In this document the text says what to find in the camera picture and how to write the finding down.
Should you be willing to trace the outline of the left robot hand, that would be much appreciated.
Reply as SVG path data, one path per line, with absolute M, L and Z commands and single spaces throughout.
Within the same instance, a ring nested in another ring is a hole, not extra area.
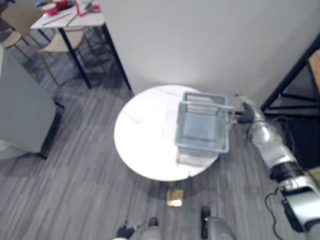
M 133 234 L 143 225 L 142 221 L 138 222 L 133 226 L 128 226 L 128 220 L 125 220 L 124 223 L 116 231 L 116 239 L 125 239 L 129 240 Z

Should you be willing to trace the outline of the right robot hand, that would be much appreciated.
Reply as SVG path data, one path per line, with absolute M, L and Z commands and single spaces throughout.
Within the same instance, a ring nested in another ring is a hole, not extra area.
M 238 118 L 237 122 L 239 124 L 250 124 L 255 120 L 255 114 L 257 112 L 256 104 L 246 96 L 241 95 L 239 98 L 244 111 Z

